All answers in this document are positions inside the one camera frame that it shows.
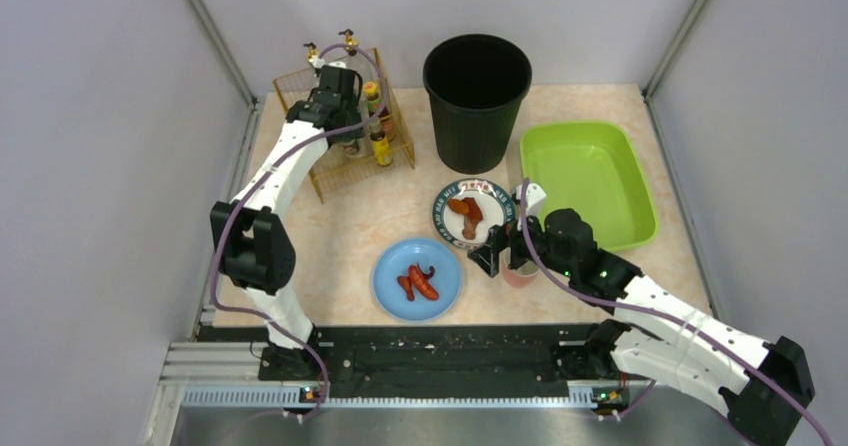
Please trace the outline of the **small yellow label bottle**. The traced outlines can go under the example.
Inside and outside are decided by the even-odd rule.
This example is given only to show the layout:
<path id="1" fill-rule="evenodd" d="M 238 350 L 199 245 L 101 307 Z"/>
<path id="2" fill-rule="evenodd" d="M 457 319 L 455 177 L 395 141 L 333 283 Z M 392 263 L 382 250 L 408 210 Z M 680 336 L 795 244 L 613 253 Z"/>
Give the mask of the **small yellow label bottle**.
<path id="1" fill-rule="evenodd" d="M 381 167 L 390 166 L 393 162 L 390 143 L 379 121 L 374 122 L 370 126 L 369 138 L 376 163 Z"/>

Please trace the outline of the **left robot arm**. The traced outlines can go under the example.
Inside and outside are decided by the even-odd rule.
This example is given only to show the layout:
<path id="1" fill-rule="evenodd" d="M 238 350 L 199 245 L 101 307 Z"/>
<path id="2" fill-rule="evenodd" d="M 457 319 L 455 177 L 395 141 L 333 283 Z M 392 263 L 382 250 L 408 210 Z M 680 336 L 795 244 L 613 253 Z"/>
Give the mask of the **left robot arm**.
<path id="1" fill-rule="evenodd" d="M 308 173 L 338 136 L 353 137 L 362 124 L 362 76 L 340 63 L 323 66 L 304 100 L 289 107 L 275 146 L 250 182 L 210 212 L 219 273 L 252 302 L 241 313 L 257 316 L 268 330 L 263 359 L 274 373 L 297 379 L 321 376 L 310 346 L 314 324 L 291 280 L 296 251 L 282 224 Z"/>

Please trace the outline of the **white plate green rim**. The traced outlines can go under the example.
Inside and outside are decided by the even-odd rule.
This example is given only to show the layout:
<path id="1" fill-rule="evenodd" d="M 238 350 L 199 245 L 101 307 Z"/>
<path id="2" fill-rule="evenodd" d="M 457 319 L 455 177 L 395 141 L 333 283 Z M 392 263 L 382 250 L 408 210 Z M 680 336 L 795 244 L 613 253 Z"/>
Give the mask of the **white plate green rim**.
<path id="1" fill-rule="evenodd" d="M 448 208 L 448 200 L 473 197 L 483 213 L 474 240 L 462 236 L 463 218 Z M 511 195 L 498 184 L 482 178 L 464 178 L 445 186 L 435 197 L 431 216 L 437 233 L 449 244 L 461 249 L 480 246 L 490 227 L 505 225 L 516 218 L 516 206 Z"/>

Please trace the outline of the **blue plastic plate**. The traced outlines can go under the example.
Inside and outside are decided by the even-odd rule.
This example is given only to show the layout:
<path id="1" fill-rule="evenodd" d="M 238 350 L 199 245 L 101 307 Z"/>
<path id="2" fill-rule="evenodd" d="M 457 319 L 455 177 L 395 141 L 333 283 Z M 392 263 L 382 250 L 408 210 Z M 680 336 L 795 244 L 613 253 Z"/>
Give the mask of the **blue plastic plate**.
<path id="1" fill-rule="evenodd" d="M 418 265 L 422 273 L 434 270 L 427 283 L 438 294 L 437 299 L 427 299 L 410 284 L 414 298 L 397 278 L 408 276 L 410 266 Z M 371 274 L 374 297 L 390 316 L 407 322 L 426 322 L 448 311 L 459 297 L 462 272 L 454 254 L 442 244 L 428 238 L 399 241 L 385 250 L 376 261 Z"/>

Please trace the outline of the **glass oil bottle gold spout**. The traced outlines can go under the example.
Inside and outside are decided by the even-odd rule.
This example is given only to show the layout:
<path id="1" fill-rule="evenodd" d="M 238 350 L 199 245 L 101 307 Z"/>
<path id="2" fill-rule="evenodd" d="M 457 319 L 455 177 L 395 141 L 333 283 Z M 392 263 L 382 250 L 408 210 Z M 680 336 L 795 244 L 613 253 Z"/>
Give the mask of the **glass oil bottle gold spout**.
<path id="1" fill-rule="evenodd" d="M 307 62 L 311 67 L 315 67 L 320 59 L 320 52 L 314 42 L 308 42 L 303 45 L 307 49 Z"/>

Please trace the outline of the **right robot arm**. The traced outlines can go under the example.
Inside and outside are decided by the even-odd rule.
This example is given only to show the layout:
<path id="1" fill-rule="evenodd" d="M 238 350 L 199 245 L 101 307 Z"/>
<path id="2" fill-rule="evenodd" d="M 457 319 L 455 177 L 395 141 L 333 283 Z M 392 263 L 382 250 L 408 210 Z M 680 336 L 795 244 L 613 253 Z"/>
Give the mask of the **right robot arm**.
<path id="1" fill-rule="evenodd" d="M 556 210 L 543 222 L 521 215 L 493 226 L 468 257 L 495 277 L 503 250 L 512 265 L 533 264 L 555 285 L 565 276 L 565 292 L 610 314 L 590 341 L 604 368 L 699 400 L 756 445 L 787 444 L 801 420 L 831 444 L 808 409 L 815 389 L 799 344 L 744 333 L 680 300 L 600 248 L 574 210 Z"/>

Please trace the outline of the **small brown spice bottle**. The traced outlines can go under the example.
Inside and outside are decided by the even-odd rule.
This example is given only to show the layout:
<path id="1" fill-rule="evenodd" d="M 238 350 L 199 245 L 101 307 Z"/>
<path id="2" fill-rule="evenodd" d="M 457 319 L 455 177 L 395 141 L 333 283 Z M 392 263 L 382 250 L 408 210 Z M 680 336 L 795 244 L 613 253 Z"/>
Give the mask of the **small brown spice bottle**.
<path id="1" fill-rule="evenodd" d="M 343 154 L 347 158 L 356 159 L 360 158 L 363 154 L 363 146 L 359 139 L 353 139 L 350 141 L 341 142 L 341 148 Z"/>

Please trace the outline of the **pink cup white inside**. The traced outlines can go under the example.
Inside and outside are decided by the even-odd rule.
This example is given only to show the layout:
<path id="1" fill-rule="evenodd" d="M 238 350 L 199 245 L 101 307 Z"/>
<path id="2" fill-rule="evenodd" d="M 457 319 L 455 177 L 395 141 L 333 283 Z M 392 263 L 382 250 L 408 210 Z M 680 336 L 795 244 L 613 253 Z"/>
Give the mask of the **pink cup white inside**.
<path id="1" fill-rule="evenodd" d="M 501 264 L 501 275 L 507 285 L 513 288 L 525 288 L 532 284 L 539 275 L 538 267 L 528 261 L 517 269 L 510 269 L 509 262 L 504 261 Z"/>

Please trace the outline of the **sauce bottle yellow cap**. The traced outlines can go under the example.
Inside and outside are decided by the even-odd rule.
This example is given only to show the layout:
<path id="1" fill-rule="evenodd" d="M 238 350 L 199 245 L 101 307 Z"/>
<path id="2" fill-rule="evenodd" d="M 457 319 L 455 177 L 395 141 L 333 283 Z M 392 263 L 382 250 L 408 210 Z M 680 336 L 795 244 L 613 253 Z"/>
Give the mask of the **sauce bottle yellow cap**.
<path id="1" fill-rule="evenodd" d="M 386 99 L 381 93 L 379 83 L 376 81 L 366 82 L 363 86 L 363 92 L 367 106 L 366 117 L 372 116 L 381 105 L 384 105 L 383 111 L 379 114 L 379 120 L 386 138 L 391 141 L 395 137 L 395 131 L 390 112 L 390 100 Z"/>

